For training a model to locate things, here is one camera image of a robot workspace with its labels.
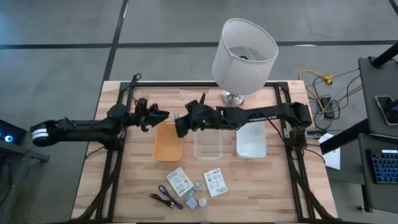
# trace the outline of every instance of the white plastic container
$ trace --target white plastic container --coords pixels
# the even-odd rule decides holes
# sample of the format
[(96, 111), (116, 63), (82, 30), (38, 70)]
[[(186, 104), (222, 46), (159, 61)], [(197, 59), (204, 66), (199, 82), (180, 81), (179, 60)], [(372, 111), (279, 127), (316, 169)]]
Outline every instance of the white plastic container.
[(201, 160), (214, 160), (223, 156), (221, 130), (195, 131), (193, 154)]
[(223, 27), (211, 71), (222, 89), (248, 95), (264, 86), (278, 52), (263, 28), (244, 19), (230, 19)]
[(247, 123), (236, 131), (236, 156), (241, 159), (267, 155), (265, 121)]

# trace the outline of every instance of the floor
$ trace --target floor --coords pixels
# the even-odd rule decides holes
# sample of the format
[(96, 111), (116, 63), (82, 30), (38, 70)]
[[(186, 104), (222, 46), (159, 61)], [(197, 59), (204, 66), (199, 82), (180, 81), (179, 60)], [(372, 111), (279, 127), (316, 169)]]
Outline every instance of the floor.
[[(7, 97), (0, 98), (0, 119), (25, 129), (64, 116), (92, 119), (102, 82), (129, 80), (137, 72), (143, 80), (212, 80), (215, 42), (233, 17), (259, 24), (280, 45), (270, 80), (298, 79), (303, 69), (337, 75), (357, 68), (359, 57), (377, 56), (398, 39), (398, 15), (392, 7), (397, 2), (2, 0), (0, 95)], [(357, 75), (336, 78), (332, 86), (319, 84), (318, 91), (334, 95)], [(314, 78), (305, 75), (305, 83)], [(346, 129), (365, 117), (360, 91), (330, 129)], [(70, 218), (85, 148), (86, 143), (60, 143), (36, 149), (51, 158), (27, 174), (13, 223)], [(357, 211), (360, 187), (333, 176), (330, 180), (340, 218), (397, 220), (391, 213)]]

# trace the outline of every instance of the power adapter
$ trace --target power adapter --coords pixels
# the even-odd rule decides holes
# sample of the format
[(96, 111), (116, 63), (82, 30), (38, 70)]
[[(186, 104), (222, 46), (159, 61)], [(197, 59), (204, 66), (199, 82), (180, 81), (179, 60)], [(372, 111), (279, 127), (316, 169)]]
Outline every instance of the power adapter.
[(324, 97), (320, 98), (320, 101), (321, 101), (321, 105), (322, 105), (323, 108), (325, 108), (325, 106), (328, 105), (325, 108), (325, 111), (323, 112), (324, 117), (331, 118), (331, 119), (335, 118), (335, 112), (333, 111), (333, 106), (332, 106), (331, 103), (329, 103), (330, 102), (330, 97), (329, 96), (324, 96)]

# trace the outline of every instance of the white lamp shade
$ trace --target white lamp shade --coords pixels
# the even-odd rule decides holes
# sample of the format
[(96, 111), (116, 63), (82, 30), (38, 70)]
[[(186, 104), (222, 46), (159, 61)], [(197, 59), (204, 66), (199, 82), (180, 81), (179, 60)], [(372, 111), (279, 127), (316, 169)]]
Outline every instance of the white lamp shade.
[(278, 46), (263, 28), (244, 19), (230, 19), (218, 44), (213, 77), (222, 89), (248, 95), (264, 86), (277, 56)]

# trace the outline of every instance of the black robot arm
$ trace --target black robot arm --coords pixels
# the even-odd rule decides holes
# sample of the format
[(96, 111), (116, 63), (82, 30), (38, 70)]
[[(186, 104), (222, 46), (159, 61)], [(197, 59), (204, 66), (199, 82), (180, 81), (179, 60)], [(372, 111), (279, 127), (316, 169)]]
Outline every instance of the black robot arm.
[(155, 126), (169, 117), (168, 111), (161, 111), (157, 104), (147, 108), (147, 99), (136, 101), (134, 113), (128, 113), (124, 104), (114, 105), (101, 121), (74, 121), (68, 118), (50, 120), (30, 127), (33, 143), (36, 146), (51, 146), (60, 141), (97, 141), (105, 149), (121, 147), (118, 134), (128, 126), (140, 126), (146, 132), (146, 126)]
[(246, 123), (271, 119), (284, 119), (292, 127), (309, 127), (312, 124), (308, 106), (301, 103), (282, 103), (277, 106), (254, 108), (244, 110), (241, 108), (228, 108), (204, 105), (205, 94), (200, 102), (191, 101), (185, 105), (188, 114), (175, 120), (178, 137), (182, 138), (188, 130), (197, 129), (226, 129), (238, 130)]

